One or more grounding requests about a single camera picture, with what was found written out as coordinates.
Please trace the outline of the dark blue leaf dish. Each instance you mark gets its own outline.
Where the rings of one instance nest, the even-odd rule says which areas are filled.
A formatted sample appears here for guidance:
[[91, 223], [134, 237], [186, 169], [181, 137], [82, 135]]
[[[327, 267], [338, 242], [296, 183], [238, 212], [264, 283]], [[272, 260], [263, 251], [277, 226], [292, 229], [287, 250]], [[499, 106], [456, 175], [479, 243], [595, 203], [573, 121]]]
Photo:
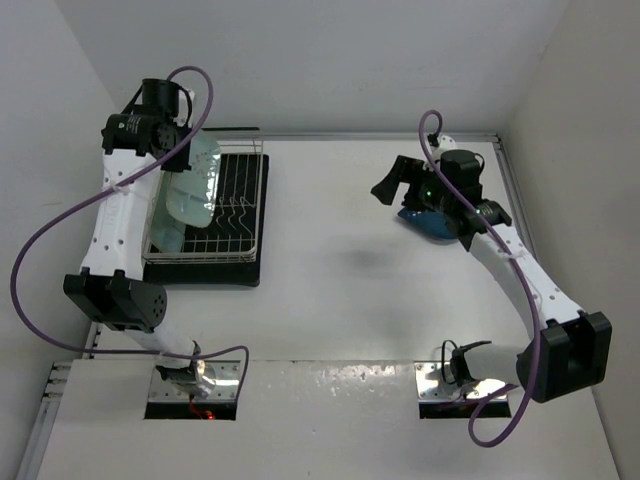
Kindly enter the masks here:
[[397, 216], [418, 232], [432, 239], [445, 241], [457, 239], [447, 227], [445, 217], [439, 212], [429, 210], [419, 212], [402, 208]]

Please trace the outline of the light green plate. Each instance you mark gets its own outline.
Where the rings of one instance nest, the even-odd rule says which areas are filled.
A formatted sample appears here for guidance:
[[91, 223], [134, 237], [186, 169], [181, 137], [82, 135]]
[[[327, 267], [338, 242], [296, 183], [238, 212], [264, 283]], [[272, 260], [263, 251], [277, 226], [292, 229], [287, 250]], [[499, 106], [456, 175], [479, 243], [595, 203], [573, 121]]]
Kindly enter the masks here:
[[185, 231], [184, 223], [173, 218], [166, 210], [157, 210], [150, 227], [151, 243], [162, 253], [180, 253]]
[[190, 144], [189, 169], [169, 177], [165, 206], [173, 219], [195, 228], [211, 224], [221, 163], [219, 143], [198, 133]]

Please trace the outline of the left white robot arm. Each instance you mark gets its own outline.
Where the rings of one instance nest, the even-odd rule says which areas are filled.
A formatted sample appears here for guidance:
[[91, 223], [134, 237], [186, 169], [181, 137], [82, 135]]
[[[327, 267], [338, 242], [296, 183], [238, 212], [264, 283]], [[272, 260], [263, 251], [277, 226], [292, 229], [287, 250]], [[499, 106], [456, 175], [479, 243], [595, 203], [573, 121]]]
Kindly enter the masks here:
[[110, 116], [102, 131], [103, 187], [113, 192], [100, 201], [80, 271], [66, 275], [63, 290], [91, 320], [151, 351], [163, 380], [194, 393], [204, 385], [200, 347], [166, 319], [165, 289], [143, 280], [144, 238], [160, 172], [122, 183], [186, 136], [178, 115], [187, 93], [174, 82], [146, 79], [141, 94], [140, 104]]

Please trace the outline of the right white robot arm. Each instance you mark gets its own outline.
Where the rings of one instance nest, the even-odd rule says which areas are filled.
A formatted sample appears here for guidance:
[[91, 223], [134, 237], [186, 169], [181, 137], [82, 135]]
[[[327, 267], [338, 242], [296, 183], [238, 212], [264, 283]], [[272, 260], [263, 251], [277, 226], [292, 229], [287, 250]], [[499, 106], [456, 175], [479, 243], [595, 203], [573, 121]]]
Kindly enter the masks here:
[[601, 383], [612, 324], [570, 299], [538, 264], [519, 237], [506, 210], [483, 196], [483, 161], [467, 150], [450, 150], [434, 168], [400, 155], [371, 193], [393, 203], [400, 185], [408, 190], [403, 207], [414, 215], [441, 215], [447, 230], [492, 275], [520, 315], [530, 341], [505, 347], [480, 340], [456, 347], [444, 377], [459, 387], [500, 380], [532, 391], [545, 403]]

